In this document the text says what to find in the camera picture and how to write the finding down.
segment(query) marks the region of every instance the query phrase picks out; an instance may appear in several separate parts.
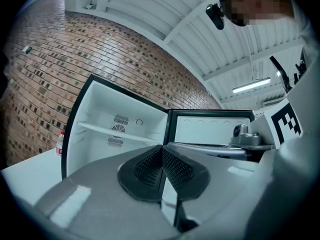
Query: refrigerator vent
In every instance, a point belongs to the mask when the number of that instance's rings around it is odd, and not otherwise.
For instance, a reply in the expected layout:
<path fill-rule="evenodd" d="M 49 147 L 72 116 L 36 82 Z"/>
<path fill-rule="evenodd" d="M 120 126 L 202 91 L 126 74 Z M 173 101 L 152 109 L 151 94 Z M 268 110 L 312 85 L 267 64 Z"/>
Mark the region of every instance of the refrigerator vent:
<path fill-rule="evenodd" d="M 120 125 L 120 124 L 117 124 L 117 125 L 115 125 L 114 127 L 112 127 L 112 130 L 115 130 L 115 131 L 118 131 L 118 132 L 122 132 L 122 133 L 125 133 L 125 132 L 126 132 L 125 128 L 124 128 L 122 125 Z"/>
<path fill-rule="evenodd" d="M 120 123 L 120 124 L 123 124 L 123 125 L 126 125 L 126 126 L 127 126 L 127 125 L 128 125 L 128 122 L 129 122 L 129 118 L 117 114 L 117 115 L 115 116 L 115 118 L 114 118 L 114 122 Z"/>
<path fill-rule="evenodd" d="M 109 138 L 108 145 L 116 148 L 121 148 L 124 143 L 121 139 Z"/>

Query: camera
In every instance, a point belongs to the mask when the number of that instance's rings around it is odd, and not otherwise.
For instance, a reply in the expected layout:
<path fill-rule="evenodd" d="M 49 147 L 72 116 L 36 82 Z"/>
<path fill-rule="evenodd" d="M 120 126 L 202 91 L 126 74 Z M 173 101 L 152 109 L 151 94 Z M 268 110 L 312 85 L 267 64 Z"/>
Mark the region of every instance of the camera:
<path fill-rule="evenodd" d="M 225 27 L 224 13 L 219 8 L 218 4 L 209 4 L 205 10 L 206 15 L 212 20 L 218 30 L 223 30 Z"/>

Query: person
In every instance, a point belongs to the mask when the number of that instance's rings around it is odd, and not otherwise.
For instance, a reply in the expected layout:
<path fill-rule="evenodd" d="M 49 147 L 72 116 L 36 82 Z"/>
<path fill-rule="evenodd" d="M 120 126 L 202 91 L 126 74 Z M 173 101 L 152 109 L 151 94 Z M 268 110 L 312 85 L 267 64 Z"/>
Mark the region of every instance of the person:
<path fill-rule="evenodd" d="M 319 42 L 310 20 L 295 0 L 219 0 L 225 16 L 235 25 L 265 24 L 270 20 L 288 18 L 296 22 L 304 41 L 306 66 L 319 56 Z"/>

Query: white table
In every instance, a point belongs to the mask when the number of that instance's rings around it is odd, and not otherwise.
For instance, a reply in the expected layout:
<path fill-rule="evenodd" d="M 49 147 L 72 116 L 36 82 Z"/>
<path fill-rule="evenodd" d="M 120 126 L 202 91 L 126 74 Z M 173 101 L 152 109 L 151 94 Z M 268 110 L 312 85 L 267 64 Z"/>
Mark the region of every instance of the white table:
<path fill-rule="evenodd" d="M 61 180 L 61 157 L 51 149 L 1 171 L 12 193 L 31 205 Z"/>

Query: ceiling light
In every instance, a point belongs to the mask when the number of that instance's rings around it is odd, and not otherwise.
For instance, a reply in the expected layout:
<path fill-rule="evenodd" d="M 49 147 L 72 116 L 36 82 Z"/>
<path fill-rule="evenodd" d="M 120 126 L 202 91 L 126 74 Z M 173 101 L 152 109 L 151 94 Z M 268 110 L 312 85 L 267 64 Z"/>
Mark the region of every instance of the ceiling light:
<path fill-rule="evenodd" d="M 240 93 L 240 92 L 243 92 L 245 90 L 249 90 L 249 89 L 252 89 L 252 88 L 255 88 L 255 87 L 258 87 L 258 86 L 266 85 L 266 84 L 270 83 L 270 81 L 271 81 L 271 79 L 270 79 L 270 77 L 268 77 L 268 78 L 265 78 L 265 79 L 250 83 L 250 84 L 246 84 L 244 86 L 240 86 L 240 87 L 234 88 L 232 91 L 233 91 L 234 94 Z"/>

